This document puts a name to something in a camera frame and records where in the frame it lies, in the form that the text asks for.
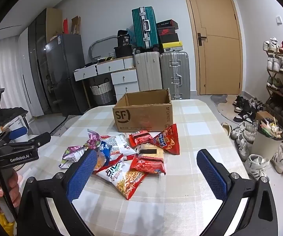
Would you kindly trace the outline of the person's left hand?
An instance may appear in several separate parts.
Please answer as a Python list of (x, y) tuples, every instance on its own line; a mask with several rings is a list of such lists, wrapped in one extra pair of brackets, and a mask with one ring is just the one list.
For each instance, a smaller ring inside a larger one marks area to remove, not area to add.
[[(10, 187), (9, 196), (11, 197), (13, 206), (16, 208), (20, 205), (21, 194), (19, 192), (19, 183), (22, 181), (22, 176), (18, 175), (15, 171), (13, 171), (12, 177), (9, 179), (8, 184)], [(0, 198), (2, 198), (4, 192), (0, 187)]]

